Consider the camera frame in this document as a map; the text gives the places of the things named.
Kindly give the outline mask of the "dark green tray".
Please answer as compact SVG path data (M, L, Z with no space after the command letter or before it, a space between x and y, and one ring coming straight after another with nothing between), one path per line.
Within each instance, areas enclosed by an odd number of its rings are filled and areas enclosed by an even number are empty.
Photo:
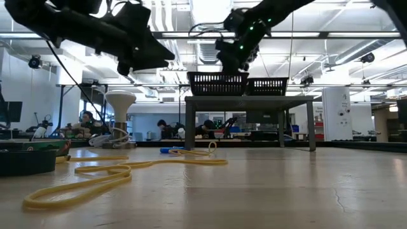
M55 170L55 150L0 151L0 177L28 176Z

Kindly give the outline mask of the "white mushroom lamp wooden base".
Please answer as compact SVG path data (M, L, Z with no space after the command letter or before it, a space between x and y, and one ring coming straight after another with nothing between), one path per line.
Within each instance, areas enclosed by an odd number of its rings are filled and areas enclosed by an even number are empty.
M132 149L136 143L130 140L127 131L127 111L135 102L136 96L125 90L112 90L105 94L114 111L114 124L110 128L111 137L102 144L104 149Z

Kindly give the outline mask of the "red shelf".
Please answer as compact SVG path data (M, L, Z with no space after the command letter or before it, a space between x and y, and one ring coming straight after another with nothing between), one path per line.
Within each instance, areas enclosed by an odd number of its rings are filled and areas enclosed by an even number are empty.
M320 121L316 121L314 126L315 126L315 140L323 141L324 140L324 124Z

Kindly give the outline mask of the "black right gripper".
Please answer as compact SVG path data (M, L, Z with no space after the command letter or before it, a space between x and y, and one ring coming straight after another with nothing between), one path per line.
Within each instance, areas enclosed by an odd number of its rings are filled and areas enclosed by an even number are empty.
M232 42L225 38L216 40L216 57L224 73L248 70L249 63L257 57L260 41L270 35L270 19L246 20L244 13L245 8L231 10L223 21L224 28L235 35Z

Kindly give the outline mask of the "black overhead light bar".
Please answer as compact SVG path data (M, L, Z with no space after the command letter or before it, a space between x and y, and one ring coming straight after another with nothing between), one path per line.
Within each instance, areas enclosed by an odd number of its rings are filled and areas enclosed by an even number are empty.
M232 32L153 32L156 39L233 39ZM32 32L0 32L0 39L41 39ZM378 31L378 32L291 32L275 31L271 36L265 36L265 39L403 39L399 32L396 31Z

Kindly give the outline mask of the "grey perforated metal riser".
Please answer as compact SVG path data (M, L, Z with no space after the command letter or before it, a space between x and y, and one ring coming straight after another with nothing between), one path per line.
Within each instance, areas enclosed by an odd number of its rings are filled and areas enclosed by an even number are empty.
M282 124L284 111L307 105L309 150L316 150L312 96L189 96L185 97L186 150L195 148L195 114L197 111L271 111L279 116L279 144L284 147Z

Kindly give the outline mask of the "black plastic basket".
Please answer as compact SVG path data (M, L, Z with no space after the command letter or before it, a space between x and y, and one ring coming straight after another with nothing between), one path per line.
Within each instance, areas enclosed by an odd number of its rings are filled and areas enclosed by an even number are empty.
M187 72L194 96L241 96L249 73Z
M289 78L249 78L246 95L285 96Z

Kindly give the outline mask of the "person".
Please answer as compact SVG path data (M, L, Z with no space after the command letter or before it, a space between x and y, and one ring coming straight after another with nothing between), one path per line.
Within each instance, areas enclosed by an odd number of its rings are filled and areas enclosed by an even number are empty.
M77 139L89 139L93 135L101 135L103 131L101 122L97 121L90 111L84 111L79 123L71 127L72 135Z
M167 125L165 120L159 120L157 123L157 127L161 131L161 135L160 135L161 139L173 139L173 138L175 138L177 131L178 131L177 126L173 127L171 125Z
M205 120L202 125L195 128L195 135L200 135L203 139L215 139L215 124L211 120Z

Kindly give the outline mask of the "blue spiral coil wristband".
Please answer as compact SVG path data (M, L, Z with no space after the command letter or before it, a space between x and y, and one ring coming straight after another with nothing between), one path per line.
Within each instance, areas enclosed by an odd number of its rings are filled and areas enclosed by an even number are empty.
M169 154L170 150L178 150L178 149L184 149L184 148L179 147L179 146L173 146L173 147L168 147L168 148L160 148L160 153Z

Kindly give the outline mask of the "green yellow crayon box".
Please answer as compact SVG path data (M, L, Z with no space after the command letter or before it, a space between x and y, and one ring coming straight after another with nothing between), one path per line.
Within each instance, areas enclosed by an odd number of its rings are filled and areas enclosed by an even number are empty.
M27 139L0 140L0 149L8 151L54 150L56 156L67 156L71 148L70 140L63 139Z

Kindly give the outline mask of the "silver ceiling air duct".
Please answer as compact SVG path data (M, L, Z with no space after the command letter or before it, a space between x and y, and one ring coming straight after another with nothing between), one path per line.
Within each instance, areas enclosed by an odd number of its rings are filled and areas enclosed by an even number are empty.
M223 21L230 14L234 0L189 0L191 16L198 31L220 29ZM198 59L203 64L216 64L217 50L215 44L201 43L197 45Z

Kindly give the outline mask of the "white round pillar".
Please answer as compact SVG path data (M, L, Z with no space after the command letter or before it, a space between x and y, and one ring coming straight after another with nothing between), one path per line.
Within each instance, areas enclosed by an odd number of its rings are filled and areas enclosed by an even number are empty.
M327 87L322 91L324 140L352 140L350 92L347 87Z

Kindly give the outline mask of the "black computer monitor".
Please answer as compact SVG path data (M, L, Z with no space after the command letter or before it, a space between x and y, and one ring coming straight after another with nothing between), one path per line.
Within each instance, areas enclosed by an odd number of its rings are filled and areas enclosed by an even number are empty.
M22 115L22 105L23 102L5 102L5 107L8 110L8 116L11 123L20 122ZM6 117L4 114L3 105L0 103L0 122L6 122Z

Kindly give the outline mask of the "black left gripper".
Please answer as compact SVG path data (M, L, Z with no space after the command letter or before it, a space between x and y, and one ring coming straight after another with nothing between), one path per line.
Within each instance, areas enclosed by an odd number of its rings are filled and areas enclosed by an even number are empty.
M95 54L108 53L117 58L117 72L128 76L133 71L163 68L175 55L162 45L149 29L151 10L142 3L121 1L120 10L113 13L111 1L106 3L106 13L97 21L102 34L97 38Z

